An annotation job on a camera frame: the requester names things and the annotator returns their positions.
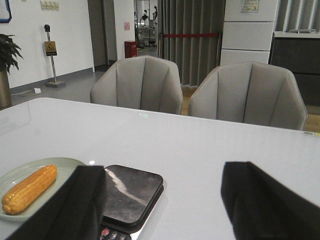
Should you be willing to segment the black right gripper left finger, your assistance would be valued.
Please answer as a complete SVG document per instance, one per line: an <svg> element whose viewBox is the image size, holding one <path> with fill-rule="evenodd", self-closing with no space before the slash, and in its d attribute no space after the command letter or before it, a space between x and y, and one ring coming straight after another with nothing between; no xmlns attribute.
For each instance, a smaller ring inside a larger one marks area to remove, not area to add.
<svg viewBox="0 0 320 240"><path fill-rule="evenodd" d="M104 167L78 166L63 186L8 239L95 240L105 198Z"/></svg>

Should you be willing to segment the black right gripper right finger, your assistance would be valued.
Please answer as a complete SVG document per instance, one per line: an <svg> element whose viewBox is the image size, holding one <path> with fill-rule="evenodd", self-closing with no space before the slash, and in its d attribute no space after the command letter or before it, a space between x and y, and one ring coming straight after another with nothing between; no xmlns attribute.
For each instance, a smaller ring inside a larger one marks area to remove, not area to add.
<svg viewBox="0 0 320 240"><path fill-rule="evenodd" d="M252 162L226 162L220 193L237 240L320 238L320 208Z"/></svg>

